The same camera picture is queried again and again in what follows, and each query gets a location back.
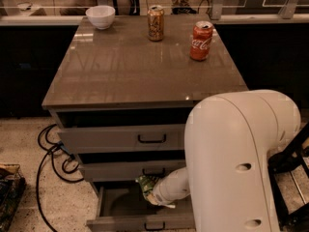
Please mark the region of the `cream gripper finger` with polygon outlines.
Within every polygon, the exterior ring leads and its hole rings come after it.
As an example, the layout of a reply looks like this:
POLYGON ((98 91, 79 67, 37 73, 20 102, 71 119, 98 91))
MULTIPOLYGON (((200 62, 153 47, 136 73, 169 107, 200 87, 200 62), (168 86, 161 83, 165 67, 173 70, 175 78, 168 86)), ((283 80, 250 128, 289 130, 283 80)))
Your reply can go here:
POLYGON ((161 207, 167 207, 167 208, 170 208, 170 209, 175 209, 176 208, 176 205, 175 204, 161 204, 159 203, 154 196, 150 195, 148 196, 148 201, 155 205, 155 206, 161 206, 161 207))

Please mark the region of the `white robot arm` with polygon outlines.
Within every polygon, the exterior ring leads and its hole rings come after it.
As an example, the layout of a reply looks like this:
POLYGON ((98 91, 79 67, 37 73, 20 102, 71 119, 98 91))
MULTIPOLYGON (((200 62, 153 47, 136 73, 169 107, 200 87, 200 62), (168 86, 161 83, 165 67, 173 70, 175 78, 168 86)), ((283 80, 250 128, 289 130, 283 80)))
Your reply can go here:
POLYGON ((190 196, 197 232, 280 232, 267 152, 299 128, 298 108, 280 92, 208 97, 187 118, 186 167, 160 180, 150 198, 166 206, 190 196))

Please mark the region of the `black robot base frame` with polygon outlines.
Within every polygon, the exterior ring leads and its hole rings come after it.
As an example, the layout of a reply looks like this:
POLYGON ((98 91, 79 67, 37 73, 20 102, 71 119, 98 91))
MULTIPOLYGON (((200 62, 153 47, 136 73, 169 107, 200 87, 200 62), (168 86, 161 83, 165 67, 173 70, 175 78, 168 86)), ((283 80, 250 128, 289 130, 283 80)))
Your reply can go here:
POLYGON ((309 124, 268 160, 278 223, 282 232, 309 232, 309 124))

